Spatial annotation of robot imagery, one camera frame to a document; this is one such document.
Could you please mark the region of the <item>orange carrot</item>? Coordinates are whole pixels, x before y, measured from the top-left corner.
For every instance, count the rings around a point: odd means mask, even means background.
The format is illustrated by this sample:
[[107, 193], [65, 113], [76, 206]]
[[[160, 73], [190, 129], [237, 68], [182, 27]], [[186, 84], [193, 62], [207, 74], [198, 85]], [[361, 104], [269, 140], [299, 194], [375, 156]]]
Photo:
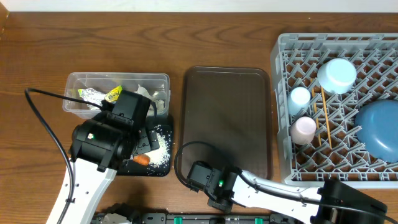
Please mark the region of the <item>orange carrot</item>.
[[147, 156], [146, 154], [133, 156], [132, 160], [142, 166], [148, 166], [150, 163], [150, 157]]

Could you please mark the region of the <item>brown serving tray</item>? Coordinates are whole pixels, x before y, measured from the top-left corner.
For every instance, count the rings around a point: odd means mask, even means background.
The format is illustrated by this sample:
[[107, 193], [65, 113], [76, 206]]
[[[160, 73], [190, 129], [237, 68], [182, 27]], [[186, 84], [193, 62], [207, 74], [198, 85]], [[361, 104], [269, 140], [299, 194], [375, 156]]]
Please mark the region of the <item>brown serving tray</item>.
[[195, 161], [221, 169], [231, 162], [264, 179], [273, 176], [272, 108], [268, 74], [260, 68], [192, 67], [184, 76], [178, 158], [187, 175]]

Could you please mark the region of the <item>pink cup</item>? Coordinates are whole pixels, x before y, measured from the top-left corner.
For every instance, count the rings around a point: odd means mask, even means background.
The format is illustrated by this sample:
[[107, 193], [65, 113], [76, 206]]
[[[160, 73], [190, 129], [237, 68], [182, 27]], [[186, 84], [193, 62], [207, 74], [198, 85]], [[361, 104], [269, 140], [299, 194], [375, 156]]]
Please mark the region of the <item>pink cup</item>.
[[299, 145], [310, 144], [317, 130], [316, 122], [303, 116], [297, 119], [290, 127], [292, 142]]

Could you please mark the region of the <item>light blue cup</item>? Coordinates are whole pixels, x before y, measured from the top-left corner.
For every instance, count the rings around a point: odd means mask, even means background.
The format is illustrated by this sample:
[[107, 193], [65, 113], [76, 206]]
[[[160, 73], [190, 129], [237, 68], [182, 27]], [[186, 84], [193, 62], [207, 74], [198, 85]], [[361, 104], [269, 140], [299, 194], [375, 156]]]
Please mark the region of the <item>light blue cup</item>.
[[311, 99], [310, 92], [304, 87], [294, 88], [287, 97], [287, 107], [290, 115], [295, 116], [301, 109], [306, 109]]

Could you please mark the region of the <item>light blue rice bowl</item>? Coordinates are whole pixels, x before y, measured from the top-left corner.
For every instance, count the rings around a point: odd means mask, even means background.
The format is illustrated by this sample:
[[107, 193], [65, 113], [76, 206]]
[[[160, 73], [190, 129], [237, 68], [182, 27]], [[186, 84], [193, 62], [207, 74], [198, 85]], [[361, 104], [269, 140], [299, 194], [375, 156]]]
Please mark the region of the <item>light blue rice bowl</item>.
[[356, 80], [356, 68], [353, 63], [343, 58], [334, 58], [318, 69], [317, 78], [320, 86], [332, 94], [347, 93]]

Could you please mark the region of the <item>dark blue plate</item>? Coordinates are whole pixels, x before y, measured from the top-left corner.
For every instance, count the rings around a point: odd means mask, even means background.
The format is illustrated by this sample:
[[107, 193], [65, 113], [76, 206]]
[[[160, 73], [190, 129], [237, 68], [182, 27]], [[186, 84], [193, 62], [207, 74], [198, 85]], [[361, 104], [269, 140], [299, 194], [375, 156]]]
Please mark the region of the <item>dark blue plate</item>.
[[377, 159], [397, 162], [397, 101], [376, 100], [362, 107], [355, 118], [359, 142]]

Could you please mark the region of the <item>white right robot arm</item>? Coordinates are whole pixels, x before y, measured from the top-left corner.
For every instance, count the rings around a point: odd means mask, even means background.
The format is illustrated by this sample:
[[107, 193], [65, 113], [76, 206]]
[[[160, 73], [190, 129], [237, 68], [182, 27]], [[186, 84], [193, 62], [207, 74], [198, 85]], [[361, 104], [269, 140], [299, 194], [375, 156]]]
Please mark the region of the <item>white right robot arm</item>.
[[218, 170], [202, 161], [193, 163], [188, 188], [204, 192], [208, 205], [229, 213], [233, 205], [263, 208], [302, 223], [384, 223], [387, 206], [337, 180], [321, 187], [298, 187], [260, 178], [247, 170]]

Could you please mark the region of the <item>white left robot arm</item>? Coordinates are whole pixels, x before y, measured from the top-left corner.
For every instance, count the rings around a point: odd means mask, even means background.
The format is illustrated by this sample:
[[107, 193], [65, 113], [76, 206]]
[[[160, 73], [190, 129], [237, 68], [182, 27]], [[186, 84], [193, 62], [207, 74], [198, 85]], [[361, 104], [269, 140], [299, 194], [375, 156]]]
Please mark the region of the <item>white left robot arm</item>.
[[115, 103], [103, 101], [97, 115], [74, 129], [63, 186], [48, 223], [90, 223], [124, 162], [148, 164], [146, 153], [159, 148], [147, 122], [154, 106], [149, 98], [123, 90]]

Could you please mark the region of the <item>grey dishwasher rack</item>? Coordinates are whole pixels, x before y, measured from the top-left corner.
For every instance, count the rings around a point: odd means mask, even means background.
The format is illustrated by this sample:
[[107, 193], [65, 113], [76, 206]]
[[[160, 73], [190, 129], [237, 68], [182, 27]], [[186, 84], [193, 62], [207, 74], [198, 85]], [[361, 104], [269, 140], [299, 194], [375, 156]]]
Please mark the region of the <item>grey dishwasher rack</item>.
[[[318, 69], [334, 58], [349, 60], [357, 78], [344, 94], [325, 92], [331, 150], [325, 124]], [[290, 33], [281, 34], [271, 52], [272, 86], [277, 108], [279, 170], [284, 183], [321, 186], [338, 179], [357, 189], [394, 189], [397, 164], [370, 155], [356, 133], [359, 110], [376, 100], [397, 99], [397, 34]], [[310, 144], [294, 144], [287, 97], [296, 87], [306, 88], [310, 104], [298, 116], [308, 116], [317, 130]]]

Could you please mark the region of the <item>yellow snack wrapper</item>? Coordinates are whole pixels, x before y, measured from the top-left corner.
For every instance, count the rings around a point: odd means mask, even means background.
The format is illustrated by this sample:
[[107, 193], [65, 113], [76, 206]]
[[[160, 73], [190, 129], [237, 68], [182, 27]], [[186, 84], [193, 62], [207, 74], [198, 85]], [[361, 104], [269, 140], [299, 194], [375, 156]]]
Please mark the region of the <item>yellow snack wrapper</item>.
[[112, 89], [107, 94], [105, 94], [104, 99], [110, 103], [115, 102], [119, 98], [119, 95], [121, 94], [122, 90], [123, 90], [122, 86], [119, 85], [116, 88]]

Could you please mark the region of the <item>crumpled white tissue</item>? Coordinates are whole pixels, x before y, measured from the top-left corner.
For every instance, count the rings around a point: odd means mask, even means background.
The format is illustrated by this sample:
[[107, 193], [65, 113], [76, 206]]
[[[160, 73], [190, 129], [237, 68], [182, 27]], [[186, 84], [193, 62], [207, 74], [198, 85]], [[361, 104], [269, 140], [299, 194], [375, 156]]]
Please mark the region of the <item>crumpled white tissue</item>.
[[157, 115], [163, 114], [165, 112], [165, 103], [166, 103], [166, 92], [164, 91], [155, 91], [153, 94], [150, 94], [146, 88], [141, 85], [138, 85], [138, 89], [135, 93], [140, 94], [151, 101], [153, 101], [157, 108]]

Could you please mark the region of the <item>clear plastic bin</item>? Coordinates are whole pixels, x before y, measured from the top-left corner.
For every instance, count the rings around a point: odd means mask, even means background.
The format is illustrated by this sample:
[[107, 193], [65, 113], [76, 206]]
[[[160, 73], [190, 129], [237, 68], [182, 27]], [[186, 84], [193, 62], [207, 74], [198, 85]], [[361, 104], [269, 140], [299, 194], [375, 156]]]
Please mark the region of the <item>clear plastic bin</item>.
[[150, 94], [166, 92], [165, 112], [157, 117], [166, 118], [169, 115], [170, 78], [165, 73], [74, 72], [68, 76], [64, 95], [79, 98], [78, 89], [87, 88], [108, 93], [119, 85], [127, 91], [136, 91], [141, 85]]

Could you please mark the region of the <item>crumpled aluminium foil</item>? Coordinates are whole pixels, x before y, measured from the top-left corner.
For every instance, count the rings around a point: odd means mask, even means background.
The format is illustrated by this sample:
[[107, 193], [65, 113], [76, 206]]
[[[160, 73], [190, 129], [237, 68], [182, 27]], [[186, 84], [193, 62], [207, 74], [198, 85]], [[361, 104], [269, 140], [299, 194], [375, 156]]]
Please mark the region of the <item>crumpled aluminium foil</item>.
[[102, 106], [101, 102], [105, 98], [104, 93], [97, 91], [94, 88], [78, 89], [78, 93], [80, 98], [83, 98], [84, 101], [94, 103], [98, 106]]

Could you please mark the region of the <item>spilled white rice pile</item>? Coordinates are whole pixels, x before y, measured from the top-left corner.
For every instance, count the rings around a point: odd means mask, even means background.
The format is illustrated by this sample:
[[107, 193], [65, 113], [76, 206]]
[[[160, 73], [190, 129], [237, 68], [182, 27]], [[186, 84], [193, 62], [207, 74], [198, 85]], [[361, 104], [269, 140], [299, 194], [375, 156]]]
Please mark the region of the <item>spilled white rice pile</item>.
[[150, 158], [149, 167], [154, 169], [166, 168], [170, 161], [172, 146], [172, 130], [170, 126], [158, 124], [155, 126], [159, 148], [146, 153]]

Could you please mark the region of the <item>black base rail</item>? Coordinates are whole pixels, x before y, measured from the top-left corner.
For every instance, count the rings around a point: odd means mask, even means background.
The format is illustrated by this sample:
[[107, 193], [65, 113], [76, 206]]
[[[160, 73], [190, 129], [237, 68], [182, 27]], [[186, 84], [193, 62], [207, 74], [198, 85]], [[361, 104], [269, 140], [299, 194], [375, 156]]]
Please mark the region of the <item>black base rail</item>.
[[204, 213], [162, 213], [140, 211], [125, 203], [115, 204], [93, 216], [94, 224], [296, 224], [294, 218], [278, 213], [270, 215], [223, 215]]

